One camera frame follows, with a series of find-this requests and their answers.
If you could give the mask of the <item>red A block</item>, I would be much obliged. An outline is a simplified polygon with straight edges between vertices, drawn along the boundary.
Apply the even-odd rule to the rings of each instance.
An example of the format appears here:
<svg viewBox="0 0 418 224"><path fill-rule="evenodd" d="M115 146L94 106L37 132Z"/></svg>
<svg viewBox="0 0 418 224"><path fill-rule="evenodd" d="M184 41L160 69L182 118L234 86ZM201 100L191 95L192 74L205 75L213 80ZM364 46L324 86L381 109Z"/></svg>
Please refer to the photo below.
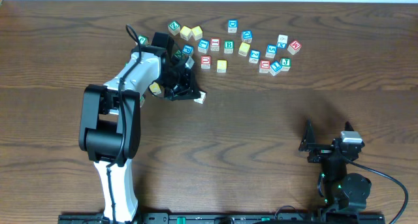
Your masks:
<svg viewBox="0 0 418 224"><path fill-rule="evenodd" d="M203 104L203 103L204 103L204 101L205 101L205 99L206 99L206 93L205 93L205 92L203 92L203 91L199 91L199 93L200 93L200 97L199 97L199 98L197 98L197 99L195 99L194 101L195 101L196 103Z"/></svg>

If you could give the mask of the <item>red I block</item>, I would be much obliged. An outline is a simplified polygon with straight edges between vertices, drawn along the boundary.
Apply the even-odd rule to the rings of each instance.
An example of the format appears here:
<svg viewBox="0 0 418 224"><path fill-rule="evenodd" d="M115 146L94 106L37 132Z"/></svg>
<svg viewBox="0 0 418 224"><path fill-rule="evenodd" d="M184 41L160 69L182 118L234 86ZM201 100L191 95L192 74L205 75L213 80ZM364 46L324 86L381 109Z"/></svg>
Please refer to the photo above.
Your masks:
<svg viewBox="0 0 418 224"><path fill-rule="evenodd" d="M214 37L210 39L210 50L213 52L218 52L220 50L221 39Z"/></svg>

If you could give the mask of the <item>blue 2 block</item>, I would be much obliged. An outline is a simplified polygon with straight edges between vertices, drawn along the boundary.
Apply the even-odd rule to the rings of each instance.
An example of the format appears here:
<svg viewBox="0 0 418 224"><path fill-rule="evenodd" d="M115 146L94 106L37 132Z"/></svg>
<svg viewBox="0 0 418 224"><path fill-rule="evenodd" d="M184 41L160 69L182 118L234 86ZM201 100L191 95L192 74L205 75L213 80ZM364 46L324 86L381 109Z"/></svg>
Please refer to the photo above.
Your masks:
<svg viewBox="0 0 418 224"><path fill-rule="evenodd" d="M258 50L251 50L249 53L249 62L257 64L260 60L261 53Z"/></svg>

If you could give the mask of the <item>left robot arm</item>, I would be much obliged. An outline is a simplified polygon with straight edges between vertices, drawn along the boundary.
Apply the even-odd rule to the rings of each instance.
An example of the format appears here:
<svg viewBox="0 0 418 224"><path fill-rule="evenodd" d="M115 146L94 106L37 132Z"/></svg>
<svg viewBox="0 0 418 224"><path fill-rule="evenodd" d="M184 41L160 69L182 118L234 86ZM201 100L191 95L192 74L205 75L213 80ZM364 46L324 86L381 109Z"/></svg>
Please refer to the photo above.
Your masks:
<svg viewBox="0 0 418 224"><path fill-rule="evenodd" d="M103 85L84 90L79 147L97 169L104 193L103 220L131 223L138 199L133 189L132 160L141 137L141 98L152 84L170 101L201 97L189 56L175 57L174 39L156 32L149 45L138 43L124 68Z"/></svg>

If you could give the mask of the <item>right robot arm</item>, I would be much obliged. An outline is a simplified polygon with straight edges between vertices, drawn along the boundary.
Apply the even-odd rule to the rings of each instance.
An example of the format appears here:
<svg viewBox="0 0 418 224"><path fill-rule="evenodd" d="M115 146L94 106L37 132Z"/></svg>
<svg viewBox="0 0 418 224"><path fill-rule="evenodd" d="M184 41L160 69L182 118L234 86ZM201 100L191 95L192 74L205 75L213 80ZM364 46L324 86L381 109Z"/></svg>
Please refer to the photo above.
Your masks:
<svg viewBox="0 0 418 224"><path fill-rule="evenodd" d="M311 121L306 122L298 150L308 152L309 163L321 165L317 188L319 195L326 200L322 216L329 213L353 215L366 208L371 181L358 173L347 172L347 164L359 158L363 147L360 134L348 121L340 136L328 145L316 142Z"/></svg>

